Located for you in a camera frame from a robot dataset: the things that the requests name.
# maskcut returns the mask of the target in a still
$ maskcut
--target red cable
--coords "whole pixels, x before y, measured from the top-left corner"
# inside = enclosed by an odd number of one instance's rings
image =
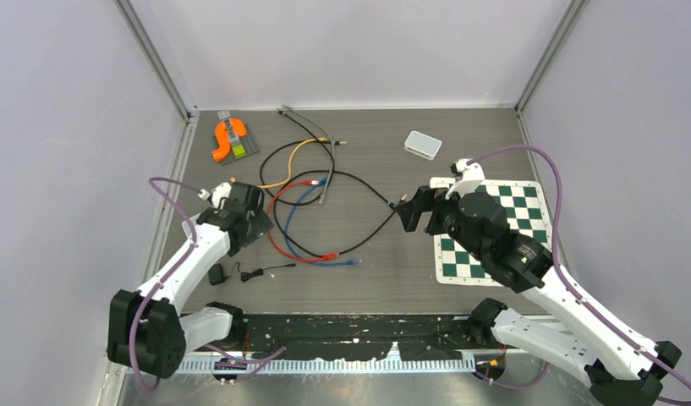
[[[307,184],[307,185],[309,185],[309,186],[313,186],[313,185],[314,185],[313,182],[315,182],[315,184],[317,183],[316,180],[300,180],[300,181],[298,181],[298,182],[293,182],[293,183],[289,184],[288,186],[286,186],[285,188],[281,189],[278,193],[276,193],[275,196],[273,196],[273,199],[271,200],[271,204],[268,205],[268,209],[266,210],[266,214],[267,214],[267,215],[270,215],[270,214],[271,214],[271,208],[272,208],[273,205],[275,204],[276,200],[278,200],[278,198],[280,197],[280,195],[282,195],[283,193],[285,193],[286,190],[292,188],[292,187],[295,186],[296,184]],[[295,255],[290,255],[289,253],[287,253],[287,252],[285,252],[284,250],[282,250],[282,249],[276,244],[276,241],[273,239],[273,234],[271,233],[270,230],[268,230],[268,239],[271,240],[271,244],[273,244],[273,248],[275,248],[279,253],[281,253],[281,255],[286,256],[287,258],[290,258],[291,260],[294,260],[294,261],[300,261],[300,262],[322,262],[322,261],[329,261],[329,260],[331,260],[331,259],[333,259],[333,258],[336,258],[337,255],[338,255],[337,252],[331,252],[330,254],[323,255],[323,256],[318,257],[318,258],[298,258],[297,256],[295,256]]]

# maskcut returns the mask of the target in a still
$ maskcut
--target gray wooden table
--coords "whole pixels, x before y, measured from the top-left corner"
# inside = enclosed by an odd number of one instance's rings
[[[210,189],[236,177],[241,182],[260,184],[258,167],[280,145],[305,140],[308,135],[276,112],[231,112],[248,125],[257,137],[261,152],[227,166],[214,163],[211,150],[216,146],[213,129],[215,112],[200,115],[184,182]],[[521,144],[514,112],[511,109],[426,109],[426,110],[337,110],[306,112],[347,145],[336,149],[337,169],[353,173],[375,187],[390,200],[412,195],[431,177],[450,176],[451,162],[474,157],[492,149]],[[434,161],[417,157],[403,148],[411,130],[418,130],[443,141]],[[266,182],[287,176],[289,149],[273,157],[266,168]],[[296,155],[295,173],[327,169],[329,161],[316,144],[305,145]],[[485,175],[493,179],[533,180],[528,157],[523,152],[494,156],[483,163]],[[296,199],[304,190],[285,194]],[[188,190],[178,202],[188,213],[205,208]],[[289,207],[279,206],[285,221]],[[388,215],[389,209],[361,184],[336,176],[323,206],[313,204],[298,209],[289,230],[292,236],[315,252],[339,251],[367,236]],[[423,216],[420,225],[426,225]],[[282,235],[276,230],[276,240]],[[164,250],[165,260],[185,241],[181,227],[170,227]],[[435,279],[432,237],[405,233],[394,217],[369,244],[343,259],[360,259],[358,266],[316,267],[298,264],[266,272],[246,283],[238,275],[212,287],[201,282],[185,306],[199,310],[211,301],[237,305],[246,312],[269,313],[456,313],[468,314],[482,299],[499,299],[525,314],[542,310],[505,288],[444,285]],[[292,262],[278,254],[267,238],[260,239],[222,264],[230,271],[235,261],[241,270]]]

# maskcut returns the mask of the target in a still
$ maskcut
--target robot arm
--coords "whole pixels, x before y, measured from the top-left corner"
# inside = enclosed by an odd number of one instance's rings
[[[161,378],[171,376],[190,351],[216,340],[243,336],[243,311],[234,306],[209,303],[197,313],[179,317],[186,300],[208,270],[225,255],[235,255],[272,228],[263,212],[263,192],[249,184],[224,183],[200,196],[211,207],[192,217],[197,243],[188,258],[168,280],[162,276],[193,244],[189,227],[186,242],[154,277],[134,292],[120,290],[109,311],[107,356],[131,366],[129,329],[136,309],[155,285],[162,284],[147,305],[136,333],[140,369]]]
[[[459,160],[452,166],[450,188],[421,186],[412,200],[396,207],[406,232],[414,231],[420,215],[431,211],[429,235],[447,234],[481,262],[492,279],[549,311],[572,336],[555,332],[521,316],[493,299],[472,313],[481,337],[522,348],[551,362],[590,387],[600,402],[653,404],[666,372],[644,357],[649,351],[673,367],[681,356],[669,342],[655,343],[616,318],[586,293],[562,268],[565,277],[584,296],[576,300],[553,269],[551,252],[529,236],[510,229],[505,209],[486,193],[474,193],[485,179],[478,164]],[[632,338],[631,348],[583,306],[587,302],[611,324]]]

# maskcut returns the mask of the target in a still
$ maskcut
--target cable connector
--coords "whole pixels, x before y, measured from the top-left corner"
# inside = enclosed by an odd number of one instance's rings
[[[205,189],[201,189],[200,192],[198,192],[198,198],[201,200],[210,201],[211,192]]]

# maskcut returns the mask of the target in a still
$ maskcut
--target green square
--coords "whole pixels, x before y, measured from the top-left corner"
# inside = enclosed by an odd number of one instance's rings
[[[469,274],[472,277],[485,277],[485,268],[482,265],[472,265],[469,267]]]
[[[517,219],[517,228],[519,228],[520,230],[531,230],[532,229],[532,222],[530,222],[526,218],[518,218]]]
[[[245,156],[245,148],[242,145],[236,145],[233,147],[233,154],[236,158],[242,158]]]
[[[466,252],[455,252],[455,262],[460,265],[469,264],[469,254]]]
[[[532,232],[532,237],[541,242],[542,244],[547,244],[546,231],[545,230],[535,230]]]
[[[457,276],[457,265],[455,265],[455,264],[442,264],[442,275],[444,277],[456,277]]]
[[[513,197],[515,207],[527,207],[527,200],[524,197]]]
[[[440,244],[441,244],[443,251],[454,251],[455,250],[455,242],[452,241],[451,239],[441,239]]]
[[[530,220],[541,220],[542,219],[542,211],[540,209],[527,209],[529,212],[529,219]]]

